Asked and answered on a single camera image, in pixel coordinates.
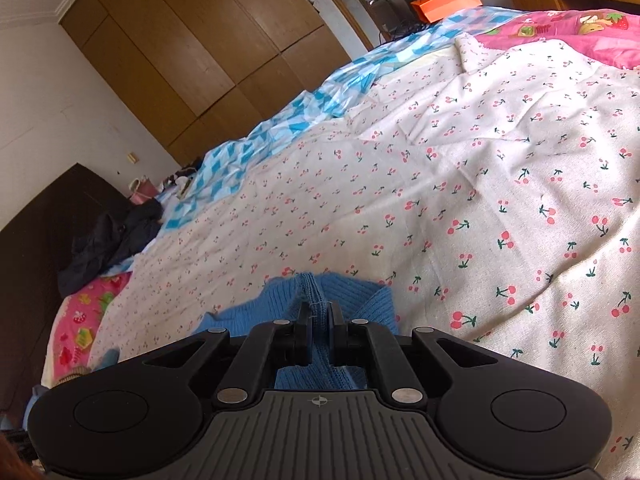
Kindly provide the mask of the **blue striped knit sweater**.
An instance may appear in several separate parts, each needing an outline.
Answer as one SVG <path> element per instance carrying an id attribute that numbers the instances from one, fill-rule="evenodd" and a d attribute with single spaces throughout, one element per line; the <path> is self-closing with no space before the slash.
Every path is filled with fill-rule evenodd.
<path id="1" fill-rule="evenodd" d="M 206 312 L 186 330 L 188 336 L 210 328 L 225 328 L 232 336 L 246 336 L 257 324 L 284 318 L 294 321 L 302 307 L 310 309 L 312 323 L 312 362 L 289 366 L 277 372 L 276 387 L 281 390 L 356 390 L 367 387 L 363 370 L 333 366 L 329 362 L 328 315 L 330 305 L 341 308 L 346 321 L 365 318 L 396 334 L 392 291 L 386 285 L 359 281 L 336 273 L 303 273 L 295 278 L 275 278 L 254 299 L 221 314 Z"/>

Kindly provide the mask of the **dark navy clothing pile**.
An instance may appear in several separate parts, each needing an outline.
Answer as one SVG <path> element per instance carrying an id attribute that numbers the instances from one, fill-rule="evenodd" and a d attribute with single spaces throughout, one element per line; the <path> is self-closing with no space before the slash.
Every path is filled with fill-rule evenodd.
<path id="1" fill-rule="evenodd" d="M 72 260 L 58 274 L 62 297 L 79 292 L 112 266 L 137 255 L 160 232 L 163 207 L 155 198 L 132 206 L 123 216 L 101 214 L 92 231 L 72 243 Z"/>

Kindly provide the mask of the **blue white checkered quilt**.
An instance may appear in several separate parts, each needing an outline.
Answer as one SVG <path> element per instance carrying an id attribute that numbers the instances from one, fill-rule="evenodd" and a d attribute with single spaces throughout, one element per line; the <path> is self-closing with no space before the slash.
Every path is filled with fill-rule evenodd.
<path id="1" fill-rule="evenodd" d="M 158 234 L 185 226 L 204 208 L 239 191 L 247 171 L 298 141 L 319 122 L 340 118 L 361 102 L 372 84 L 423 55 L 454 43 L 463 34 L 489 32 L 520 16 L 520 10 L 479 6 L 424 25 L 395 41 L 386 42 L 332 73 L 317 89 L 300 92 L 279 113 L 260 122 L 247 136 L 226 141 L 186 166 L 193 179 L 186 195 L 160 194 L 164 224 Z"/>

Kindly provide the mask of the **white cherry print bedsheet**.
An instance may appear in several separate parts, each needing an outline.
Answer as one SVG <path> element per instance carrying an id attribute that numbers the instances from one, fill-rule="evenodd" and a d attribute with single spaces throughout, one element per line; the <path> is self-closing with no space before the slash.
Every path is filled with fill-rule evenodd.
<path id="1" fill-rule="evenodd" d="M 604 397 L 603 477 L 639 473 L 639 75 L 559 40 L 460 36 L 339 118 L 281 119 L 204 158 L 134 259 L 91 356 L 273 312 L 268 285 L 378 283 L 431 325 Z"/>

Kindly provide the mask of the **pink cup on nightstand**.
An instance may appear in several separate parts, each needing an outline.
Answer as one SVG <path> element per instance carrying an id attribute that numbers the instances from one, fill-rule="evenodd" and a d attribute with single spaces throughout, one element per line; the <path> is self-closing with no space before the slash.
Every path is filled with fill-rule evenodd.
<path id="1" fill-rule="evenodd" d="M 137 178 L 129 183 L 129 200 L 135 205 L 142 205 L 157 196 L 156 186 L 147 177 Z"/>

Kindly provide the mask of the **dark brown headboard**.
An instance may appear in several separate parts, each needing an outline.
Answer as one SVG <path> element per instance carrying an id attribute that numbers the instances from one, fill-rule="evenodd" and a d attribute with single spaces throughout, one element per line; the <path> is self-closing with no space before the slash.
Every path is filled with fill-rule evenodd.
<path id="1" fill-rule="evenodd" d="M 76 164 L 46 186 L 1 230 L 1 414 L 22 423 L 40 382 L 52 324 L 61 307 L 58 272 L 72 241 L 101 214 L 126 214 L 132 203 L 103 178 Z"/>

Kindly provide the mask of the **wooden wardrobe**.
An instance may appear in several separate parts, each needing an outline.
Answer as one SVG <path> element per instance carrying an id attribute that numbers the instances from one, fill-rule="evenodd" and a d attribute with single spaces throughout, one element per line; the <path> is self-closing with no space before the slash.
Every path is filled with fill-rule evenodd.
<path id="1" fill-rule="evenodd" d="M 76 0 L 62 25 L 180 164 L 246 136 L 349 60 L 309 0 Z"/>

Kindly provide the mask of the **orange box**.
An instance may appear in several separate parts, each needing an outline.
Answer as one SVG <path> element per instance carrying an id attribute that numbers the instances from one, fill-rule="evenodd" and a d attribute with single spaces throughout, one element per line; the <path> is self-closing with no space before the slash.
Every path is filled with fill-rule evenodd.
<path id="1" fill-rule="evenodd" d="M 418 19 L 432 24 L 462 10 L 482 6 L 482 0 L 414 0 L 410 3 Z"/>

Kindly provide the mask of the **pink cartoon print bedsheet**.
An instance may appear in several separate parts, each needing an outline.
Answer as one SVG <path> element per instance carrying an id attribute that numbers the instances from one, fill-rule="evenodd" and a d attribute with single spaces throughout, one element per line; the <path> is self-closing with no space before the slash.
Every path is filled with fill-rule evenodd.
<path id="1" fill-rule="evenodd" d="M 476 36 L 485 47 L 508 50 L 520 44 L 561 40 L 577 52 L 608 66 L 638 70 L 639 17 L 617 10 L 536 11 L 525 13 Z"/>

